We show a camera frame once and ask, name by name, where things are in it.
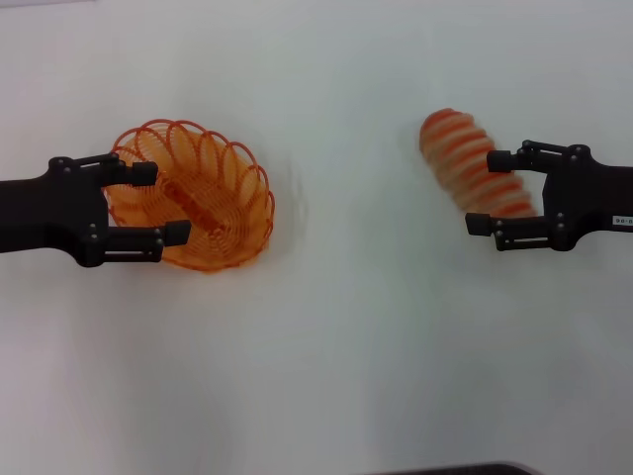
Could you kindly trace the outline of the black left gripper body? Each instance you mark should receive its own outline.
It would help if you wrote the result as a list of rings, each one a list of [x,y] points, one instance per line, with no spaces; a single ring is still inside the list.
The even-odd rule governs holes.
[[[54,157],[36,178],[1,183],[1,251],[61,250],[83,267],[105,262],[109,219],[102,188],[111,156]]]

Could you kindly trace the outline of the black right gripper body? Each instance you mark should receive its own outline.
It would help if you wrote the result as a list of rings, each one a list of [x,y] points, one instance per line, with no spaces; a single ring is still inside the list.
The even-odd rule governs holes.
[[[632,169],[596,161],[586,145],[562,150],[547,172],[542,197],[555,250],[571,250],[594,232],[632,231]]]

